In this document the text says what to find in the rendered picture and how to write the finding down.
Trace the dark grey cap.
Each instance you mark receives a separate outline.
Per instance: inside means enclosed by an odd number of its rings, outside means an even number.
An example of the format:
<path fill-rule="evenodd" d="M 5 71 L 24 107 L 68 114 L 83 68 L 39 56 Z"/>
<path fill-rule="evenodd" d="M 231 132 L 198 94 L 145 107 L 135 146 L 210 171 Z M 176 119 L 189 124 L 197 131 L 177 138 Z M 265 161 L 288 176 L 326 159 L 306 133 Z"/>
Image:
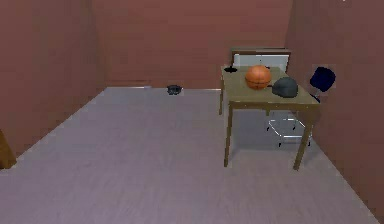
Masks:
<path fill-rule="evenodd" d="M 290 77 L 282 77 L 272 85 L 272 93 L 282 98 L 294 98 L 298 95 L 298 84 Z"/>

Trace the blue office chair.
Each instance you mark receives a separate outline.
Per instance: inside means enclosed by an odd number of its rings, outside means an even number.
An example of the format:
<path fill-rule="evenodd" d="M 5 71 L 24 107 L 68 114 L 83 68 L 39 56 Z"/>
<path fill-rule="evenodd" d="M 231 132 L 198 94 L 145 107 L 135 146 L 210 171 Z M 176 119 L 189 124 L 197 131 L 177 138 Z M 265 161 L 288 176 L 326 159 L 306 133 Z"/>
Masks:
<path fill-rule="evenodd" d="M 309 80 L 309 84 L 315 89 L 310 96 L 318 103 L 321 102 L 320 94 L 326 93 L 336 81 L 335 73 L 326 67 L 317 67 Z M 279 138 L 278 146 L 285 141 L 299 141 L 302 136 L 298 134 L 299 130 L 304 130 L 306 125 L 300 121 L 297 116 L 298 112 L 289 113 L 286 117 L 275 119 L 272 117 L 268 123 L 266 130 L 272 130 Z"/>

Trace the brown wooden furniture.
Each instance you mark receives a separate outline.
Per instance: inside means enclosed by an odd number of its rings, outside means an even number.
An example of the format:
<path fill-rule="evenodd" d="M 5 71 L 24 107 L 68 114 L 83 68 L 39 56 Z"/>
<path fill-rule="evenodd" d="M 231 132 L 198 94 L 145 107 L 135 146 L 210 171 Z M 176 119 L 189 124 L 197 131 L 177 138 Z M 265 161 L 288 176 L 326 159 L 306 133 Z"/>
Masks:
<path fill-rule="evenodd" d="M 15 164 L 16 157 L 0 129 L 0 169 L 9 169 Z"/>

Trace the orange basketball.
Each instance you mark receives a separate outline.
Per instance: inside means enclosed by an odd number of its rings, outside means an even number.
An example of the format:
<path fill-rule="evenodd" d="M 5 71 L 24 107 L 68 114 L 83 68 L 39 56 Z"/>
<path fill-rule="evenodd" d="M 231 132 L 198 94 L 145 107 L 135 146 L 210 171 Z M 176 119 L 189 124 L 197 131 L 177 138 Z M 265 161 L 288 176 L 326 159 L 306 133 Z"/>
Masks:
<path fill-rule="evenodd" d="M 266 88 L 270 84 L 271 78 L 270 70 L 262 65 L 251 66 L 245 75 L 247 86 L 255 90 Z"/>

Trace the olive wooden table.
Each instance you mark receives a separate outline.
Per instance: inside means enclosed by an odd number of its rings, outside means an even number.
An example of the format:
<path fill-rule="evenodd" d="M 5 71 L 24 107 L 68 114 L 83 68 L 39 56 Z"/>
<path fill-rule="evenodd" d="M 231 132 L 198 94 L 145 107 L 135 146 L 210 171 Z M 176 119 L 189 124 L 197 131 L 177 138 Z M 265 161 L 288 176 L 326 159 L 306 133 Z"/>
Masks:
<path fill-rule="evenodd" d="M 224 166 L 227 167 L 229 163 L 233 111 L 235 109 L 259 109 L 265 110 L 266 113 L 274 110 L 290 110 L 308 114 L 304 124 L 301 143 L 293 165 L 293 169 L 298 170 L 308 145 L 310 133 L 313 130 L 315 112 L 320 104 L 301 86 L 298 86 L 298 95 L 294 98 L 282 98 L 274 95 L 270 88 L 253 90 L 247 86 L 245 81 L 245 74 L 248 69 L 249 66 L 240 66 L 237 67 L 236 72 L 230 73 L 226 71 L 226 66 L 221 67 L 220 115 L 223 114 L 225 97 L 228 105 Z"/>

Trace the white brown-framed board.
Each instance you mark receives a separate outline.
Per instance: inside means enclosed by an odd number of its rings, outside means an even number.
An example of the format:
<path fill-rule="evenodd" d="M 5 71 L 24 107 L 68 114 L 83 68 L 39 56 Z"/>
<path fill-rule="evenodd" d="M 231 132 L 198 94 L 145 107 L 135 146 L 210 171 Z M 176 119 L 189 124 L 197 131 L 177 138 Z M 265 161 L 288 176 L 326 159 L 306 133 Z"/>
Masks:
<path fill-rule="evenodd" d="M 233 47 L 231 63 L 233 66 L 264 65 L 278 67 L 287 71 L 291 51 L 286 48 Z"/>

